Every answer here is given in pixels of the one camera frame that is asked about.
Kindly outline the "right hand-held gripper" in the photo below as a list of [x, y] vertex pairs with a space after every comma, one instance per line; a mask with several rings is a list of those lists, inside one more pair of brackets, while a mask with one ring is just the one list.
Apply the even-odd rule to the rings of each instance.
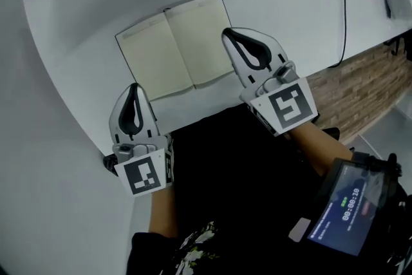
[[232, 27], [222, 31], [221, 40], [245, 87], [240, 99], [273, 136], [318, 115], [307, 79], [297, 75], [295, 64], [287, 61], [285, 51], [273, 37], [250, 28]]

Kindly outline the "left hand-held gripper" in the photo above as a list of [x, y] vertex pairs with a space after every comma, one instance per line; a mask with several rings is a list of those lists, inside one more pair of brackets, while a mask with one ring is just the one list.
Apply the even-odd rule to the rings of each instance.
[[[172, 157], [141, 85], [132, 83], [119, 96], [109, 116], [109, 131], [118, 159], [115, 171], [134, 197], [172, 186]], [[143, 138], [136, 142], [134, 138]]]

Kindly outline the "black wrist-mounted screen device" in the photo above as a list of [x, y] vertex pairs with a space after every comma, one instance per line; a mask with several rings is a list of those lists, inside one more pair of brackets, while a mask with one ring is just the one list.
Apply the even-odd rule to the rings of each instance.
[[412, 204], [396, 154], [336, 158], [297, 222], [292, 266], [304, 275], [396, 275], [412, 248]]

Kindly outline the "metal trash bin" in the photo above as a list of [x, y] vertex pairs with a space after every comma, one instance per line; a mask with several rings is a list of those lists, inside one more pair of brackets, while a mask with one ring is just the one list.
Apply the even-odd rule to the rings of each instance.
[[118, 176], [115, 166], [118, 164], [118, 158], [115, 154], [104, 156], [102, 159], [104, 167], [113, 175]]

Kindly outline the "person's black floral shirt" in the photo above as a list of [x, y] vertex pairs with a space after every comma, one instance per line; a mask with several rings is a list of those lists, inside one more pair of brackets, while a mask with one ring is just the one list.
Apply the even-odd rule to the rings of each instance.
[[307, 264], [292, 242], [247, 225], [209, 222], [185, 238], [137, 232], [126, 275], [305, 275]]

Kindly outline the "person's left forearm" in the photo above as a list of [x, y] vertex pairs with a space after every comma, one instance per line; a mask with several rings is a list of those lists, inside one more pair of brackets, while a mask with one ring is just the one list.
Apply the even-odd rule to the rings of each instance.
[[178, 237], [174, 187], [152, 193], [149, 232], [166, 238]]

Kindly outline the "person's right forearm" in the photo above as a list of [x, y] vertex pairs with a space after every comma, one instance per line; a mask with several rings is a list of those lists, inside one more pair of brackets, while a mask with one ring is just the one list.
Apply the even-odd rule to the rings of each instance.
[[332, 168], [336, 158], [352, 159], [353, 153], [346, 146], [311, 122], [297, 126], [288, 134], [321, 176]]

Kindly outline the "grey folder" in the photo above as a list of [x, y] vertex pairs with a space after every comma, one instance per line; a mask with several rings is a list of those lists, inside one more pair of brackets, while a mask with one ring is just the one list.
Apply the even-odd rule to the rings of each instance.
[[410, 0], [384, 0], [386, 15], [392, 20], [412, 20], [412, 4]]

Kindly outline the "person's black-clad legs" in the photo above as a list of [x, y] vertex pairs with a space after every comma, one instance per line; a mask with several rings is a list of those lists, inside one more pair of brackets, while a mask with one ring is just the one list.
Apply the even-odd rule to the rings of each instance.
[[322, 177], [291, 140], [275, 137], [239, 105], [171, 134], [178, 227], [289, 231]]

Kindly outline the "notebook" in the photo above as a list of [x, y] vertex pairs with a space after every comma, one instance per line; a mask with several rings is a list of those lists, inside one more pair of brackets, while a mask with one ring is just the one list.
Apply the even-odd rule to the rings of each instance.
[[192, 0], [116, 35], [149, 100], [203, 86], [233, 71], [221, 40], [231, 26], [223, 0]]

